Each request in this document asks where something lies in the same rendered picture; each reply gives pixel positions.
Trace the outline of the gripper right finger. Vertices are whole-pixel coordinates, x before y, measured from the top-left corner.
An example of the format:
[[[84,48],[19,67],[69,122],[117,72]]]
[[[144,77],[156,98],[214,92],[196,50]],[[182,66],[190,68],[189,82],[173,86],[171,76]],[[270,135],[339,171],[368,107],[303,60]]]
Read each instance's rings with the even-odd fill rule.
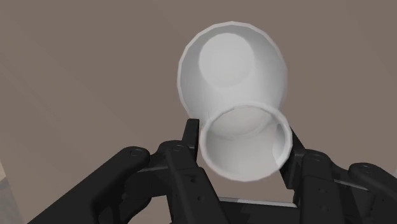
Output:
[[[343,169],[296,135],[292,140],[280,173],[294,191],[300,224],[397,224],[396,177],[366,162]]]

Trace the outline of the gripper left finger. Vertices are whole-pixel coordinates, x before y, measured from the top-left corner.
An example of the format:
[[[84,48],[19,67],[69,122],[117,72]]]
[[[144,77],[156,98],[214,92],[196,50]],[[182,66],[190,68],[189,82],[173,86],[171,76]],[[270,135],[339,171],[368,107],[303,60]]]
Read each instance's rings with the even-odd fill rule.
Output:
[[[129,146],[28,224],[128,224],[154,197],[166,196],[171,224],[230,224],[207,174],[196,162],[199,120],[154,154]]]

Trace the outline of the white cup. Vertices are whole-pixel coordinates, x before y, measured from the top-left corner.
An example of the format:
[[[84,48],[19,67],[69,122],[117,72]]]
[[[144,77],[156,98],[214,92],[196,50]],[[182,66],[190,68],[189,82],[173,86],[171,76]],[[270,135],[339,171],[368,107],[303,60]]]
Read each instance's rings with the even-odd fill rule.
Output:
[[[200,133],[207,165],[220,176],[257,181],[277,172],[292,149],[286,117],[262,103],[245,103],[216,112]]]

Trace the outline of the white bowl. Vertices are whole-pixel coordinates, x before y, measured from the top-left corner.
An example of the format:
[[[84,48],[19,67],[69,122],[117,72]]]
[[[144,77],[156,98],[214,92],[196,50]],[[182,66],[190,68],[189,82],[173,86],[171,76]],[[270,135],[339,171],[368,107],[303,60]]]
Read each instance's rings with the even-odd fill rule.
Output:
[[[237,105],[280,108],[288,69],[280,49],[261,29],[223,22],[200,31],[178,63],[178,93],[192,118],[208,121]]]

